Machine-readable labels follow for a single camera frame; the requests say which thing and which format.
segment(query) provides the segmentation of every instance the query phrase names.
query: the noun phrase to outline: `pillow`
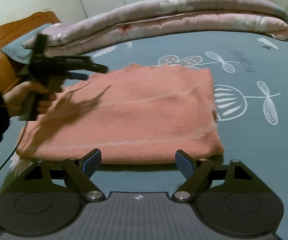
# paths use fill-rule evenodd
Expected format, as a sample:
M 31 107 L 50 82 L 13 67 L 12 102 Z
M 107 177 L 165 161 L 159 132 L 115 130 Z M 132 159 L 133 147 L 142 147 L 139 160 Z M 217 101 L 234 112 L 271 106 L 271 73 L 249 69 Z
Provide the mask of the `pillow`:
M 46 29 L 47 27 L 51 25 L 52 24 L 44 24 L 41 27 L 30 31 L 29 33 L 17 38 L 15 41 L 12 41 L 11 43 L 3 47 L 1 51 L 5 55 L 9 56 L 10 58 L 12 58 L 13 60 L 17 62 L 20 62 L 22 64 L 29 64 L 32 50 L 23 48 L 22 46 L 23 42 L 34 37 L 37 33 Z

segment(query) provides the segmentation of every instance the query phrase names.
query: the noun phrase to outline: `silver bolt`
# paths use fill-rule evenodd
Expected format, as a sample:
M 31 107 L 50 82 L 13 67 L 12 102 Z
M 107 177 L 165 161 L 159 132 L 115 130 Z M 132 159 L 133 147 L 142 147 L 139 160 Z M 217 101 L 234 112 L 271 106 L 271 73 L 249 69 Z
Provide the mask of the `silver bolt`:
M 102 197 L 102 195 L 102 192 L 99 192 L 97 190 L 90 191 L 86 194 L 89 199 L 99 199 L 100 197 Z
M 191 194 L 189 194 L 188 192 L 186 191 L 177 191 L 175 194 L 174 194 L 174 197 L 177 198 L 177 199 L 180 199 L 180 200 L 185 200 L 185 199 L 188 199 L 190 198 Z

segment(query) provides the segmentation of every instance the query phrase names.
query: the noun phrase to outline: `human hand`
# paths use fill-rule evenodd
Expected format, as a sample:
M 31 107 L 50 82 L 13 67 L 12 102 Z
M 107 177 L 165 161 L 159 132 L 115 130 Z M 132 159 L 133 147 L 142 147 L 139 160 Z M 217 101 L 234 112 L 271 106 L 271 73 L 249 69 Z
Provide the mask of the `human hand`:
M 39 94 L 46 94 L 49 92 L 47 88 L 35 81 L 23 82 L 11 91 L 7 92 L 3 96 L 4 103 L 9 112 L 10 117 L 18 116 L 21 114 L 21 105 L 28 95 L 29 92 L 37 92 Z M 62 89 L 59 87 L 57 93 L 62 92 Z M 37 108 L 39 114 L 46 114 L 48 109 L 52 105 L 52 101 L 56 100 L 55 93 L 52 93 L 48 96 L 47 100 L 39 101 L 39 107 Z

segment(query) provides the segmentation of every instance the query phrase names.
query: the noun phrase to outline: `bed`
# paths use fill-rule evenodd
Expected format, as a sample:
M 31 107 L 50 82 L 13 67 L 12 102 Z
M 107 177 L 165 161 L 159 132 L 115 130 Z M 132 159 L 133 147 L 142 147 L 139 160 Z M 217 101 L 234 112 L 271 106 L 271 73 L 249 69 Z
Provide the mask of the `bed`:
M 57 22 L 60 21 L 54 13 L 46 12 L 0 27 L 1 92 L 17 84 L 16 73 L 23 66 L 6 57 L 1 48 L 43 24 Z M 183 32 L 132 38 L 82 54 L 92 56 L 95 62 L 111 70 L 132 63 L 159 66 L 167 61 L 202 57 L 202 63 L 195 67 L 210 68 L 215 93 L 226 89 L 238 103 L 237 109 L 227 110 L 223 107 L 222 95 L 218 92 L 216 96 L 219 135 L 225 153 L 223 157 L 213 156 L 212 159 L 224 164 L 240 159 L 278 194 L 285 213 L 277 234 L 288 239 L 288 39 L 281 41 L 245 31 Z M 227 69 L 225 62 L 233 70 Z M 65 86 L 75 82 L 66 81 Z M 0 166 L 13 151 L 23 126 L 23 122 L 12 119 L 0 144 Z M 11 163 L 9 161 L 0 171 L 0 191 L 14 179 Z M 101 165 L 92 181 L 106 195 L 110 191 L 172 194 L 185 178 L 174 164 Z

